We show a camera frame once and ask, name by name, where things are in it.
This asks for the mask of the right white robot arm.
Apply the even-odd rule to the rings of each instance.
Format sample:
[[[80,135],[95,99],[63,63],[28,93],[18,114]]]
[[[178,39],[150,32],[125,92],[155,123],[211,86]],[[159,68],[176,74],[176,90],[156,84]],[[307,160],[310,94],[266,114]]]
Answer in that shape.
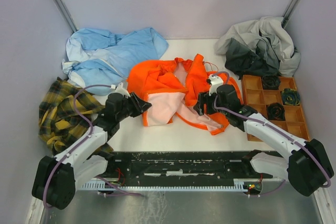
[[[199,115],[224,115],[230,125],[257,137],[279,153],[273,156],[253,151],[241,164],[246,177],[269,174],[289,182],[306,197],[319,188],[331,186],[334,171],[323,144],[315,138],[306,141],[292,135],[252,107],[241,104],[232,85],[223,84],[199,93],[194,109]]]

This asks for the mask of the orange jacket pink lining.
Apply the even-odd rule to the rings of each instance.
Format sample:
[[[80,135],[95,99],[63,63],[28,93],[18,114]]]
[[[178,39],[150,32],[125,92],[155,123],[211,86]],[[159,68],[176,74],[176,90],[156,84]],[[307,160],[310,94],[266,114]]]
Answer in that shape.
[[[213,71],[207,71],[204,57],[194,59],[148,60],[134,66],[127,79],[128,91],[152,106],[143,113],[144,126],[172,123],[173,116],[192,127],[216,135],[229,126],[225,115],[198,115],[193,109],[198,94],[207,92],[207,79]]]

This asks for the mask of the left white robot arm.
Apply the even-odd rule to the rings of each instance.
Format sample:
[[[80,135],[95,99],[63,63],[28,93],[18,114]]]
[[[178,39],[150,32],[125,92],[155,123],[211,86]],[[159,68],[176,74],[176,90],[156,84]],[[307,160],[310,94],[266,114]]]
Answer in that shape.
[[[78,189],[98,175],[112,176],[115,162],[94,152],[111,139],[120,122],[146,112],[152,104],[135,93],[112,93],[93,126],[70,147],[54,157],[43,157],[37,168],[31,194],[47,206],[65,209]]]

